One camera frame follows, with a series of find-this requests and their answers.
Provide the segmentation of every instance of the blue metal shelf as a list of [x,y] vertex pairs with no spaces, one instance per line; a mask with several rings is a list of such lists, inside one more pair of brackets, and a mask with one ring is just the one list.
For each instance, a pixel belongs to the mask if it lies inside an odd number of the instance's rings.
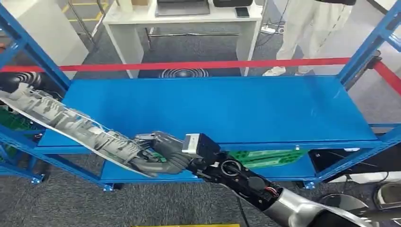
[[[178,137],[203,132],[228,150],[362,148],[316,173],[308,156],[278,167],[256,169],[274,181],[304,181],[307,188],[399,142],[401,125],[377,137],[356,108],[344,85],[363,71],[387,41],[400,51],[393,32],[401,21],[401,0],[364,41],[338,75],[265,78],[113,79],[72,83],[21,25],[0,4],[0,27],[14,39],[1,64],[24,49],[62,89],[64,103],[127,136],[166,131]],[[144,178],[105,162],[100,175],[62,158],[88,154],[74,141],[46,131],[37,145],[0,125],[0,140],[104,188],[114,183],[195,181],[190,173]]]
[[31,183],[37,184],[42,182],[44,175],[32,172],[36,159],[30,159],[27,168],[18,167],[16,164],[9,163],[5,160],[0,161],[0,175],[13,175],[30,179]]
[[[155,105],[144,98],[148,91],[168,98]],[[226,150],[382,144],[331,76],[75,80],[63,103],[127,136],[201,131]],[[54,131],[39,142],[40,147],[77,145]]]
[[[254,171],[272,181],[313,181],[316,171],[308,155],[298,161],[284,165],[257,168]],[[195,182],[201,179],[190,172],[178,175],[161,174],[158,178],[148,178],[105,161],[101,172],[101,181],[105,183],[140,183],[140,182]]]

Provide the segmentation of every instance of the table leg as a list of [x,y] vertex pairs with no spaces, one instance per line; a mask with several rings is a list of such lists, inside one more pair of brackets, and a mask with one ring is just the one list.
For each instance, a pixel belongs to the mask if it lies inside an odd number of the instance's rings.
[[155,27],[151,27],[150,30],[148,30],[148,28],[145,28],[145,32],[146,32],[146,38],[148,39],[148,46],[149,49],[152,49],[152,39],[151,39],[151,35],[153,35],[155,31]]
[[74,16],[77,18],[79,25],[84,30],[83,33],[88,37],[88,39],[91,41],[91,43],[93,45],[95,45],[95,41],[93,40],[92,34],[89,32],[89,30],[88,30],[87,26],[85,25],[84,21],[82,20],[82,18],[78,15],[77,10],[75,9],[74,5],[72,4],[72,0],[68,0],[67,3],[68,3],[68,6],[70,7],[70,9],[72,10],[72,13],[74,14]]
[[103,9],[103,5],[102,5],[102,3],[100,2],[100,0],[96,0],[96,4],[97,4],[97,6],[99,7],[100,12],[102,13],[102,16],[100,17],[99,21],[97,22],[97,24],[95,25],[95,28],[94,28],[93,31],[92,31],[92,37],[95,37],[98,28],[99,28],[100,25],[102,24],[103,19],[106,17],[105,9]]
[[[143,47],[135,26],[105,24],[105,28],[123,64],[142,62]],[[130,78],[138,78],[139,70],[127,70],[127,73]]]
[[[237,40],[236,53],[239,61],[252,60],[256,40],[261,26],[261,21],[242,22],[241,32]],[[248,76],[249,68],[241,68],[242,76]]]

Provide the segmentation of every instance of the power strip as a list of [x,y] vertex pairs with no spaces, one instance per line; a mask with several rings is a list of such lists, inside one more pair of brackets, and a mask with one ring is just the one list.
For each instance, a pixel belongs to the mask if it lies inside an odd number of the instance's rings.
[[266,34],[275,34],[276,30],[273,28],[270,28],[269,25],[263,25],[261,27],[261,32],[266,33]]

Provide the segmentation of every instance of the green crate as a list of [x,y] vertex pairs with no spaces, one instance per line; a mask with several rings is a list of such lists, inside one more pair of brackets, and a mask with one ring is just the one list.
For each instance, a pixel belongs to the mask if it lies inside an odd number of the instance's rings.
[[[267,166],[283,166],[299,160],[308,150],[261,150],[261,151],[230,151],[229,155],[239,160],[247,168],[262,168]],[[154,155],[162,162],[166,159],[160,154]]]
[[[13,114],[10,111],[3,108],[0,108],[0,124],[16,131],[34,129],[32,124],[27,118],[24,118],[19,114]],[[3,147],[10,157],[14,157],[17,154],[17,149],[15,149],[14,147],[9,146],[7,144],[5,144]]]

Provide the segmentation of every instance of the floor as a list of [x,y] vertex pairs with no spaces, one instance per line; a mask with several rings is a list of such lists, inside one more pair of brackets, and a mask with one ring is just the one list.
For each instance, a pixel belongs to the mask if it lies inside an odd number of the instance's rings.
[[[99,157],[70,157],[76,163],[95,168]],[[50,166],[48,179],[39,185],[16,177],[0,178],[0,223],[9,227],[158,226],[184,224],[244,224],[234,195],[225,187],[210,183],[126,184],[119,191],[103,192],[78,176]],[[282,183],[309,199],[331,192],[356,196],[370,203],[373,186],[354,183],[321,184],[315,190],[301,190]],[[244,204],[252,227],[277,226],[256,209]]]
[[[64,9],[65,1],[58,0]],[[76,4],[93,2],[90,0],[74,1]],[[83,18],[96,19],[98,11],[93,5],[80,5]],[[66,15],[73,19],[71,12]],[[272,20],[279,19],[274,5],[268,10]],[[78,24],[72,21],[74,28],[80,31]],[[96,21],[86,21],[89,29]],[[235,27],[202,28],[205,31],[235,32]],[[191,31],[190,27],[181,27],[180,31]],[[166,30],[161,32],[178,32]],[[89,48],[90,44],[83,37]],[[275,35],[266,45],[258,46],[255,59],[275,59],[275,53],[281,45],[281,36]],[[97,47],[88,56],[86,63],[120,63],[110,39],[103,29],[96,35]],[[235,38],[225,37],[179,37],[159,38],[154,42],[154,50],[146,50],[145,61],[206,61],[235,60]],[[298,49],[296,57],[302,56]],[[266,69],[252,69],[251,75],[260,75]],[[213,74],[235,74],[235,71],[215,71]],[[126,78],[125,72],[78,73],[78,79]],[[70,160],[89,169],[99,169],[101,159],[95,155],[70,156]],[[46,181],[31,185],[23,178],[0,177],[0,224],[8,227],[89,227],[89,226],[158,226],[210,223],[241,223],[243,220],[233,194],[226,188],[209,183],[164,183],[164,184],[127,184],[115,192],[103,192],[78,176],[47,166],[38,165],[48,174]],[[301,190],[292,183],[283,186],[309,198],[317,200],[331,192],[344,191],[371,204],[373,185],[357,186],[353,183],[321,184],[315,190]],[[254,208],[244,204],[245,213],[252,227],[277,226],[269,218]]]

